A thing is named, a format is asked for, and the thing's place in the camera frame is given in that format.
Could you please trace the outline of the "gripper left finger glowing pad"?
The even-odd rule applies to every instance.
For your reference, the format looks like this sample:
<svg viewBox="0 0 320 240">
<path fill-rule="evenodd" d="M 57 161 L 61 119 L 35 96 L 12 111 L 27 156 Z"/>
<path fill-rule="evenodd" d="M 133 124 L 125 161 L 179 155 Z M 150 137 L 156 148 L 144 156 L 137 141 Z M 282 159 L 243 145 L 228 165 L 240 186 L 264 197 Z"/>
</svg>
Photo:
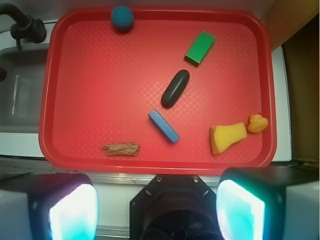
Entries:
<svg viewBox="0 0 320 240">
<path fill-rule="evenodd" d="M 2 240 L 93 240 L 99 200 L 84 173 L 1 174 Z"/>
</svg>

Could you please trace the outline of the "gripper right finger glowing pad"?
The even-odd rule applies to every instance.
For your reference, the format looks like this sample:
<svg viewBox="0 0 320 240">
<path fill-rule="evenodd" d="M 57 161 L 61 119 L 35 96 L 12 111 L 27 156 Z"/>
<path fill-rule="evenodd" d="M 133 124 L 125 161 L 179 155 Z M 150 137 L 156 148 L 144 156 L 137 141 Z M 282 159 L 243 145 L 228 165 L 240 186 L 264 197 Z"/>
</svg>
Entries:
<svg viewBox="0 0 320 240">
<path fill-rule="evenodd" d="M 319 169 L 228 168 L 217 188 L 216 214 L 225 240 L 318 240 Z"/>
</svg>

